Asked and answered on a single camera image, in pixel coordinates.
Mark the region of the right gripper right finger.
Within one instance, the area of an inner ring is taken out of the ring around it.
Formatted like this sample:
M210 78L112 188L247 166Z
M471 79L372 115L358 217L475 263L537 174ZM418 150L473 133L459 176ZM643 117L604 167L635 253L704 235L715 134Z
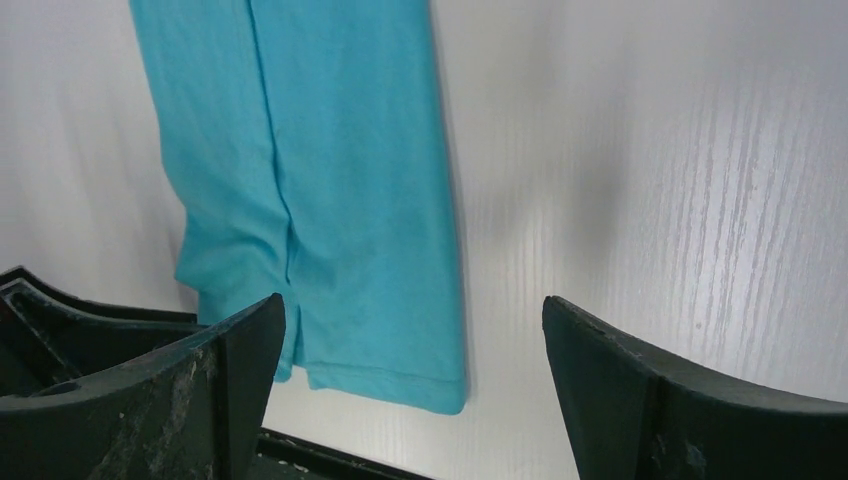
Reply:
M556 296L547 357L583 479L843 479L847 407L706 368Z

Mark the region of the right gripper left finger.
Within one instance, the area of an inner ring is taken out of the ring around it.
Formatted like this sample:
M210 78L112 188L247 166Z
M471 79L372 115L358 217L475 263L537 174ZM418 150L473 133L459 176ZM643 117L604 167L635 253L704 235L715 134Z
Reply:
M272 295L109 368L1 399L5 479L242 479L285 335Z

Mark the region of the teal t shirt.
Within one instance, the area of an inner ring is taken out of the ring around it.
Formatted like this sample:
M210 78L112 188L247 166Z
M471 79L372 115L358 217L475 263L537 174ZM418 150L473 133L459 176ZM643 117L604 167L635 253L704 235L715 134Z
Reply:
M220 321L279 293L275 378L455 415L459 242L426 1L134 1L177 279Z

